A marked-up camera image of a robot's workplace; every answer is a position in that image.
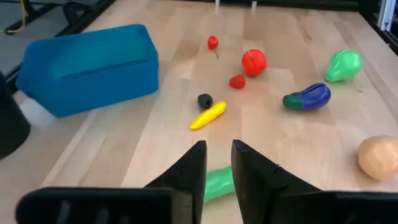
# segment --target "yellow banana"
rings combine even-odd
[[[204,125],[208,124],[210,121],[213,121],[218,115],[222,114],[226,109],[226,103],[224,101],[220,101],[213,105],[211,108],[208,108],[202,114],[200,114],[190,126],[191,130],[196,130]]]

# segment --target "purple eggplant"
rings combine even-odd
[[[329,87],[316,83],[301,92],[284,96],[283,104],[294,110],[314,110],[325,106],[331,97]]]

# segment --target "small red toy fruit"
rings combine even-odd
[[[244,75],[235,75],[229,80],[229,85],[233,88],[243,88],[245,84]]]
[[[218,46],[218,39],[215,36],[210,36],[209,39],[207,40],[207,47],[210,50],[216,49]]]
[[[247,75],[260,75],[267,68],[266,56],[257,49],[248,50],[243,54],[242,67]]]

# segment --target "floor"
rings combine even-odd
[[[202,2],[118,0],[88,30],[142,23],[159,53],[160,90],[150,96],[57,119],[18,92],[32,132],[0,161],[0,217],[12,223],[18,199],[49,185],[142,187],[196,141],[208,146],[208,170],[230,165],[241,139],[289,172],[323,190],[398,191],[398,180],[378,182],[361,172],[356,150],[364,139],[398,136],[398,58],[356,12]],[[206,40],[220,40],[219,59]],[[268,69],[229,87],[242,73],[247,49],[263,51]],[[284,95],[323,82],[338,50],[362,55],[363,71],[329,85],[331,101],[308,113],[285,110]],[[196,100],[209,93],[227,102],[217,120],[198,131]],[[242,223],[235,195],[205,205],[202,223]]]
[[[20,4],[0,2],[0,29],[6,28],[19,19],[21,19]],[[68,22],[62,9],[56,7],[15,35],[0,33],[0,71],[3,74],[10,72],[20,64],[25,49],[30,43],[53,37],[67,25]]]

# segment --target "toy fruit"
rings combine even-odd
[[[242,67],[247,75],[260,75],[267,68],[266,56],[257,49],[248,50],[243,54]]]
[[[206,175],[204,202],[235,191],[231,166],[209,171]]]
[[[216,49],[218,46],[218,39],[215,36],[210,36],[209,39],[207,39],[207,47],[210,50]]]
[[[204,93],[198,96],[198,104],[200,108],[206,110],[213,105],[213,99],[209,94]]]
[[[244,75],[235,75],[229,79],[229,85],[233,88],[243,88],[246,84]]]
[[[325,80],[333,83],[352,78],[362,69],[362,59],[352,50],[340,50],[331,58]]]
[[[398,172],[398,139],[373,136],[358,147],[359,166],[374,179],[389,179]]]
[[[284,96],[282,102],[290,109],[313,110],[327,104],[330,97],[330,89],[323,83],[316,83],[301,92]]]
[[[226,103],[224,101],[218,102],[213,105],[211,108],[205,110],[200,114],[190,126],[191,130],[196,130],[204,125],[208,124],[210,121],[213,121],[218,115],[222,114],[226,109]]]

